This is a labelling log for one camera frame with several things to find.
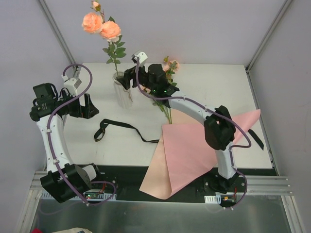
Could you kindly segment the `pink rose stem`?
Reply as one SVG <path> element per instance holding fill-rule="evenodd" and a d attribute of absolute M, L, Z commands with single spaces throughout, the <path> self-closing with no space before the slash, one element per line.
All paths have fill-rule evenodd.
<path fill-rule="evenodd" d="M 92 12 L 86 14 L 82 20 L 82 28 L 88 34 L 97 34 L 107 41 L 107 47 L 103 51 L 108 55 L 107 64 L 113 64 L 116 76 L 120 77 L 121 73 L 118 65 L 120 59 L 126 56 L 126 48 L 122 41 L 121 28 L 115 22 L 113 17 L 105 19 L 104 9 L 97 0 L 91 1 Z"/>
<path fill-rule="evenodd" d="M 142 91 L 143 91 L 144 93 L 146 93 L 147 95 L 150 95 L 150 96 L 152 95 L 150 89 L 148 89 L 148 88 L 146 88 L 146 87 L 144 87 L 144 86 L 142 86 L 142 85 L 140 85 L 140 87 L 141 87 L 141 89 L 142 89 Z M 157 106 L 157 107 L 160 109 L 160 111 L 161 111 L 162 113 L 164 113 L 165 117 L 166 117 L 167 120 L 168 120 L 168 123 L 169 123 L 169 124 L 172 124 L 172 113 L 171 113 L 170 108 L 166 107 L 164 104 L 160 103 L 160 102 L 157 101 L 157 100 L 152 100 L 152 104 L 153 104 L 153 106 Z"/>
<path fill-rule="evenodd" d="M 170 60 L 169 56 L 163 59 L 163 70 L 166 74 L 166 78 L 169 84 L 177 86 L 177 83 L 173 80 L 173 75 L 179 70 L 179 63 L 176 60 Z"/>

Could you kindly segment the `pink wrapping paper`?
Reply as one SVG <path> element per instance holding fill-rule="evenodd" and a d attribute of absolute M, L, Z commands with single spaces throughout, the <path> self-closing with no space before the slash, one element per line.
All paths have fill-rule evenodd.
<path fill-rule="evenodd" d="M 217 159 L 205 141 L 203 125 L 178 110 L 172 110 L 172 121 L 162 126 L 164 131 L 149 168 L 165 166 L 172 188 L 178 191 L 209 172 Z"/>

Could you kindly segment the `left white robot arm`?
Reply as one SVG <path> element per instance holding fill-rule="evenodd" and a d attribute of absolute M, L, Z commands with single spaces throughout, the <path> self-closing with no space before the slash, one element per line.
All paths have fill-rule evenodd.
<path fill-rule="evenodd" d="M 47 156 L 47 175 L 40 179 L 42 187 L 59 203 L 97 189 L 103 183 L 98 167 L 91 163 L 80 167 L 69 155 L 64 137 L 66 116 L 90 119 L 99 113 L 90 95 L 84 94 L 85 105 L 79 98 L 62 90 L 58 96 L 55 86 L 44 83 L 33 87 L 36 98 L 30 118 L 40 129 Z"/>

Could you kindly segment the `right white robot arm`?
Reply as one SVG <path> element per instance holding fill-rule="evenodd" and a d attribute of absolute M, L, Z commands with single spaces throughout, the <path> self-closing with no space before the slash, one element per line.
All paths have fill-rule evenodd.
<path fill-rule="evenodd" d="M 176 85 L 169 83 L 160 64 L 152 64 L 148 68 L 133 67 L 117 80 L 126 90 L 139 85 L 146 87 L 154 100 L 202 124 L 205 141 L 215 150 L 218 163 L 218 175 L 209 182 L 210 189 L 225 194 L 236 186 L 239 175 L 231 151 L 236 128 L 226 107 L 209 110 L 188 98 Z"/>

